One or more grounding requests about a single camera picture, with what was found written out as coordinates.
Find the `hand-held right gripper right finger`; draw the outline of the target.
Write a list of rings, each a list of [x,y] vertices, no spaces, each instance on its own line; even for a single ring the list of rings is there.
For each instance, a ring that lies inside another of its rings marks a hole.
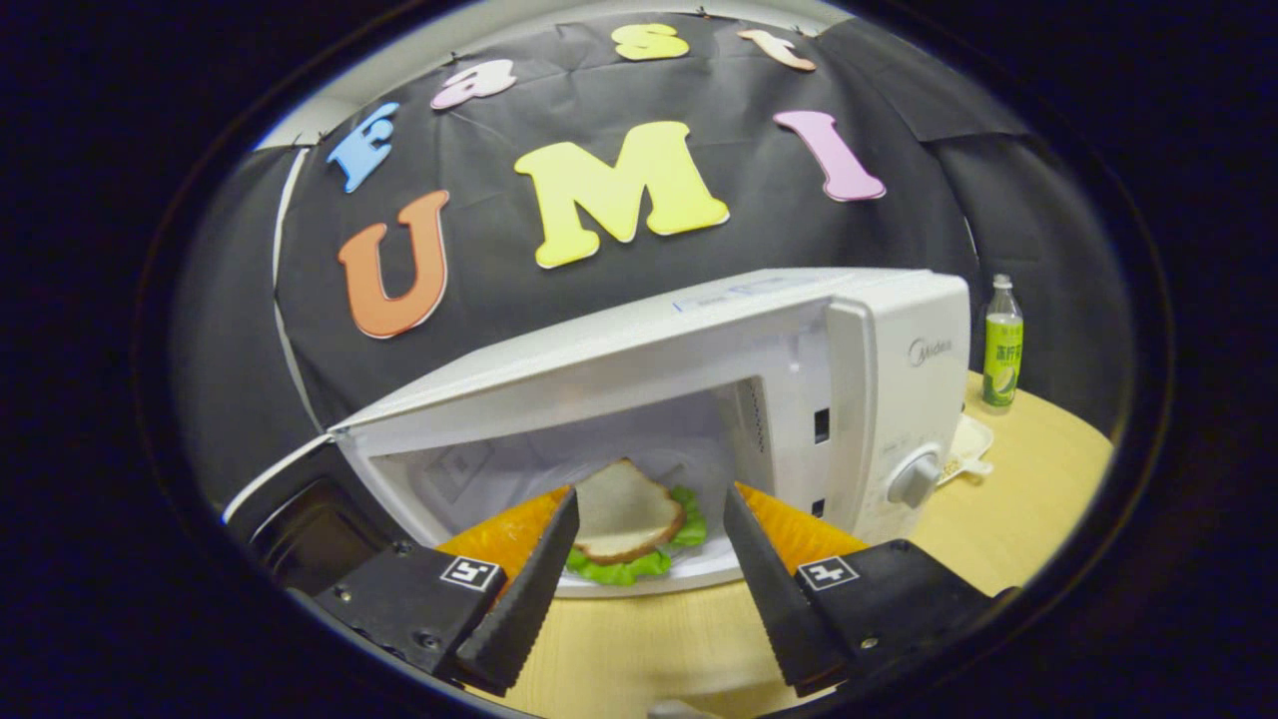
[[[868,547],[748,485],[723,526],[796,695],[875,691],[962,646],[1013,598],[984,593],[904,538]]]

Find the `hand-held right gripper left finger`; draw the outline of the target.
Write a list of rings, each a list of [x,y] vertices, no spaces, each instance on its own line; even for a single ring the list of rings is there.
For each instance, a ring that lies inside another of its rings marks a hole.
[[[502,696],[518,683],[579,527],[578,496],[562,487],[529,501],[520,536],[492,552],[396,541],[314,595],[314,614],[374,653],[456,687]]]

